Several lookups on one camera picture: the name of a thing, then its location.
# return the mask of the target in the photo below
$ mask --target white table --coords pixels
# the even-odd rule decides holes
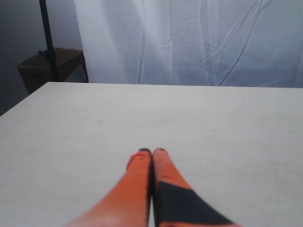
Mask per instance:
[[[303,89],[48,83],[0,117],[0,222],[54,227],[142,147],[248,227],[303,225]]]

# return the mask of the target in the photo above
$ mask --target light stand pole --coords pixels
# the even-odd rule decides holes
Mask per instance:
[[[49,64],[50,64],[53,81],[57,82],[57,81],[59,81],[57,58],[56,58],[56,53],[53,49],[52,34],[51,34],[51,28],[49,25],[46,1],[45,0],[39,0],[39,1],[40,1],[40,9],[41,9],[46,45],[47,45],[47,50],[39,51],[39,53],[41,55],[46,56],[46,59],[49,61]]]

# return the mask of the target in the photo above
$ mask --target orange fingers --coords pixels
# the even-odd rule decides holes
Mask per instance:
[[[156,227],[239,227],[203,201],[184,180],[166,150],[153,152]]]
[[[99,203],[66,227],[146,227],[150,211],[152,155],[132,155],[125,175]]]

